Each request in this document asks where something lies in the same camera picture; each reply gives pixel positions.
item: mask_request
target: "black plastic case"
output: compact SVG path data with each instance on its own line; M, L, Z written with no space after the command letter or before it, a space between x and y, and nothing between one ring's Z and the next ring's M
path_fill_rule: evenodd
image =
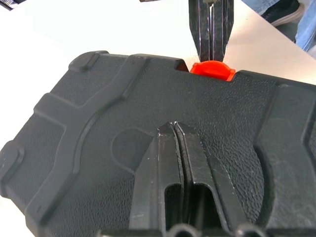
M188 183L207 183L225 231L313 229L315 106L310 84L246 71L227 82L180 59L88 52L2 149L0 194L37 237L163 232L184 218Z

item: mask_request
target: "white surface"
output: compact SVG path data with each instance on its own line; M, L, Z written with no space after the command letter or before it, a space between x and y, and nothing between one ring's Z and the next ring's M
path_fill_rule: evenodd
M28 0L10 13L0 11L0 22L8 23L0 29L0 147L81 53L180 57L190 68L198 57L188 17L186 0ZM316 61L240 0L225 62L237 70L316 83ZM1 198L0 225L0 236L32 236L22 213Z

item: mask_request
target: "person's leg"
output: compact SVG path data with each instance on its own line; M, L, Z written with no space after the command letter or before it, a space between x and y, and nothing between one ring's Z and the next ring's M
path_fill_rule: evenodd
M252 10L262 15L269 7L276 4L279 0L242 0Z
M296 44L304 51L312 46L316 34L316 0L311 0L303 18L298 24Z

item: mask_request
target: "orange plastic part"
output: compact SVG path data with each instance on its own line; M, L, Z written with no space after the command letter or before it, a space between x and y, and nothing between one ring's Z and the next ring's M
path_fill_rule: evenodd
M225 63L219 61L205 61L202 63L194 63L190 73L231 81L236 70L229 68Z

